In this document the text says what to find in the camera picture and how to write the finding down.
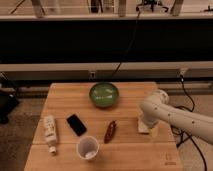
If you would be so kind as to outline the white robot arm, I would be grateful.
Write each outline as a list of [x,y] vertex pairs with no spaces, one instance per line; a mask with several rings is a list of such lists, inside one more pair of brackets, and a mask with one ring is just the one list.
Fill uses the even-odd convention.
[[160,89],[144,98],[140,103],[142,123],[153,128],[162,120],[213,145],[213,117],[181,110],[168,102],[168,94]]

